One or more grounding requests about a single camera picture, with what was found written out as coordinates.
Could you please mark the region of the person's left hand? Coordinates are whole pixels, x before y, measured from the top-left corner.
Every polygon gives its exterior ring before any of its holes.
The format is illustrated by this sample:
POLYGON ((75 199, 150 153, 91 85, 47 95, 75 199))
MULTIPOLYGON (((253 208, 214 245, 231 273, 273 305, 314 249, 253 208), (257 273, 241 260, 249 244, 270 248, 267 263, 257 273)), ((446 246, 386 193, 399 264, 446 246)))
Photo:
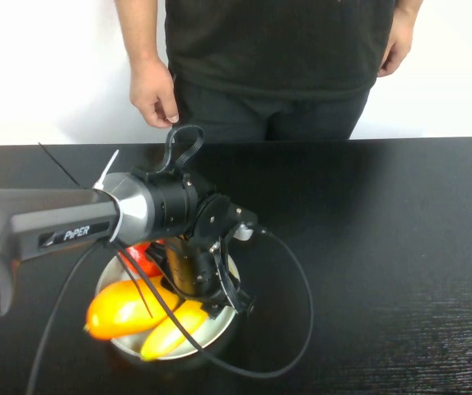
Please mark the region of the person's left hand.
POLYGON ((414 19, 405 13, 396 12, 378 77, 388 77, 399 68, 411 50, 413 34, 414 19))

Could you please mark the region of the person's right hand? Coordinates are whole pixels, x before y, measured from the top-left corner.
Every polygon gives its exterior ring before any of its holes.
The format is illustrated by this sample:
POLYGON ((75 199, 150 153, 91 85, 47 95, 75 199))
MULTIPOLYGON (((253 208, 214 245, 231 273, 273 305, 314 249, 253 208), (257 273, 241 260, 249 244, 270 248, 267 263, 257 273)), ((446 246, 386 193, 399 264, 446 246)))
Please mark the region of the person's right hand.
POLYGON ((170 128, 179 122, 172 75, 158 58, 131 65, 130 101, 151 127, 170 128))

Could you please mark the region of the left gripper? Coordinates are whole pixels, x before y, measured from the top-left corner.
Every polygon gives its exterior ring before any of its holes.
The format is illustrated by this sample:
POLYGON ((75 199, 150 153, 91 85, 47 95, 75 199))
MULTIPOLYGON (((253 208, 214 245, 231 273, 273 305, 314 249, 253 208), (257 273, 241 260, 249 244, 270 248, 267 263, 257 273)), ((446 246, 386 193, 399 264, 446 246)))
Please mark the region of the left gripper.
POLYGON ((203 250, 175 237, 165 240, 165 250, 170 283, 186 300, 199 302, 210 319, 226 307, 246 316, 254 311, 255 297, 242 289, 229 270, 226 241, 220 239, 203 250))

